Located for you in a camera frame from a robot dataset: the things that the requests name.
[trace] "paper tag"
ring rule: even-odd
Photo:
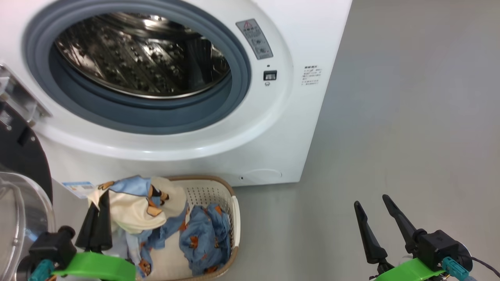
[[[87,198],[96,189],[90,181],[62,182],[62,185],[80,199]]]

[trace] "metal hinge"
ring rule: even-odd
[[[33,95],[0,64],[0,99],[7,102],[33,127],[42,117],[49,117],[49,112],[33,97]]]

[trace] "teal connector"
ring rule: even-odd
[[[38,264],[33,274],[28,278],[28,281],[45,281],[52,276],[53,271],[54,265],[52,261],[44,259]]]
[[[458,281],[466,281],[469,277],[467,269],[463,268],[458,262],[447,256],[442,260],[442,269],[448,274],[458,279]]]

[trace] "washing machine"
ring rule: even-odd
[[[0,94],[36,132],[58,182],[297,182],[350,6],[9,1]],[[0,126],[14,130],[8,116]]]

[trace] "white plastic basket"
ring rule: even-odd
[[[229,215],[231,255],[229,261],[217,271],[192,276],[188,267],[188,260],[179,249],[179,232],[177,232],[165,241],[164,249],[151,252],[154,267],[146,281],[205,281],[222,276],[235,261],[240,245],[240,206],[233,188],[216,176],[176,176],[168,179],[176,186],[184,188],[190,210],[197,205],[207,207],[212,203],[216,203]]]

